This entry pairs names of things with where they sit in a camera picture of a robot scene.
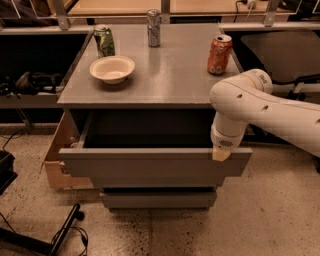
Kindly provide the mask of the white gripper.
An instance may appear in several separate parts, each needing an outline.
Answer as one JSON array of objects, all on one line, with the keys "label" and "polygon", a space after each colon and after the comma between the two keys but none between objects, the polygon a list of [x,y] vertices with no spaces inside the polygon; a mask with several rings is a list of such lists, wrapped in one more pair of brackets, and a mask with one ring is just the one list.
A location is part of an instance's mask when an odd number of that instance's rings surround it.
[{"label": "white gripper", "polygon": [[225,161],[230,156],[230,151],[237,148],[242,139],[243,135],[223,135],[215,126],[212,126],[211,141],[214,145],[212,149],[212,159],[220,162]]}]

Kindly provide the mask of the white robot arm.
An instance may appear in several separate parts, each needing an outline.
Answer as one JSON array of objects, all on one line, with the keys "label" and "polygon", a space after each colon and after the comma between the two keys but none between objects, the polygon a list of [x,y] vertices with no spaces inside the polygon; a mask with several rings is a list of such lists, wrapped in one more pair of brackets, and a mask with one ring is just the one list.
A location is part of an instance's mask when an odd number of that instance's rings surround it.
[{"label": "white robot arm", "polygon": [[242,141],[249,124],[320,157],[320,106],[276,97],[270,76],[251,69],[215,83],[209,100],[212,158],[224,161]]}]

